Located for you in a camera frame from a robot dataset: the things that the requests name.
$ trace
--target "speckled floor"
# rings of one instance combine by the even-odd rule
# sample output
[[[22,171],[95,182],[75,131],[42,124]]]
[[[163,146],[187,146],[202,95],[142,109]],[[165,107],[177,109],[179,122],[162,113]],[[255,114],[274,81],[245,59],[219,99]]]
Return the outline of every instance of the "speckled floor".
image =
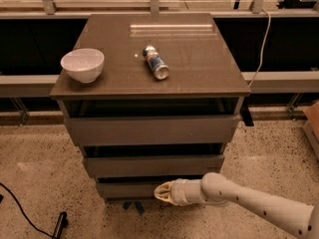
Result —
[[[241,185],[314,204],[319,164],[304,123],[259,120],[246,127],[241,122],[221,173]],[[53,233],[59,213],[67,211],[62,238],[293,238],[232,203],[217,208],[143,201],[143,216],[134,206],[124,210],[123,202],[106,204],[61,124],[0,126],[0,171],[0,181],[38,227]],[[2,188],[0,193],[0,238],[49,238],[27,223],[8,193]]]

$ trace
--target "can lid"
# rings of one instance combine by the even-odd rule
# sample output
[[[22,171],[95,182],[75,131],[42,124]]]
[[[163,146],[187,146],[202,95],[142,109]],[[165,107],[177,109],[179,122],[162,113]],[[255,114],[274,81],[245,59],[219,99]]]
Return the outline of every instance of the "can lid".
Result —
[[[160,65],[155,71],[155,76],[158,80],[163,80],[168,77],[169,69],[167,65]]]

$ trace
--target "brown tabletop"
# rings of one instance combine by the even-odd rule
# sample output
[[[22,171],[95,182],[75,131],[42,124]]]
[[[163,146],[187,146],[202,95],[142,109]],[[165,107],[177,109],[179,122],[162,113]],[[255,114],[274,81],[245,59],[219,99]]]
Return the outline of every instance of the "brown tabletop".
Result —
[[[169,67],[157,80],[142,55],[153,45]],[[105,55],[101,75],[81,84],[62,71],[55,99],[248,96],[230,51],[209,14],[92,15],[74,49]]]

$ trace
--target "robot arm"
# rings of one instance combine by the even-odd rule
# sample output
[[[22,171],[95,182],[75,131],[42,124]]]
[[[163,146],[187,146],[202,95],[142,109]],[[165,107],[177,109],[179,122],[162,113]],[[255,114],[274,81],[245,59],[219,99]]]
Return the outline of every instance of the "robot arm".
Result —
[[[178,179],[160,185],[159,200],[185,206],[234,202],[296,238],[319,238],[319,204],[312,206],[235,184],[218,173],[202,179]]]

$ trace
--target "silver can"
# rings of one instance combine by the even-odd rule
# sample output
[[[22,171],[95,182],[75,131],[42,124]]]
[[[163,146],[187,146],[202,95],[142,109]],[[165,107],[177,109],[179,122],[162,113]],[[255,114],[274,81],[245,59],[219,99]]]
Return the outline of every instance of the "silver can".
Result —
[[[168,66],[162,60],[156,48],[154,48],[152,45],[147,45],[143,49],[143,56],[148,61],[153,74],[158,80],[167,78],[169,71]]]

